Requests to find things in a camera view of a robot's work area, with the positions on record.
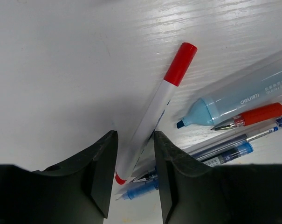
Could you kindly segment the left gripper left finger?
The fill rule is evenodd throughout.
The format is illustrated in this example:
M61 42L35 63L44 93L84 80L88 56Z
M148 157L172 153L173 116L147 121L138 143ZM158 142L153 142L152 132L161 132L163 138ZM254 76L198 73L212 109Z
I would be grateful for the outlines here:
M34 219L104 219L108 216L118 149L117 131L39 171Z

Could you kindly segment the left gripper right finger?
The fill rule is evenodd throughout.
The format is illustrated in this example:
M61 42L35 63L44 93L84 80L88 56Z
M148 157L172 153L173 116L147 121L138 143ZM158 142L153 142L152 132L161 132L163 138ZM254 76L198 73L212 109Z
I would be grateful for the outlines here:
M175 146L162 131L154 134L159 195L165 224L210 224L211 168Z

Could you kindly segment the red capped white marker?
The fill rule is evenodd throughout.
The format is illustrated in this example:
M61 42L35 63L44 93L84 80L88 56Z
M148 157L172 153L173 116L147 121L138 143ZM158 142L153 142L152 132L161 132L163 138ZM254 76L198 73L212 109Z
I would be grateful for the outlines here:
M166 106L180 85L196 53L197 47L188 42L182 43L179 47L144 116L126 145L123 155L119 158L115 176L119 185L125 184L131 176Z

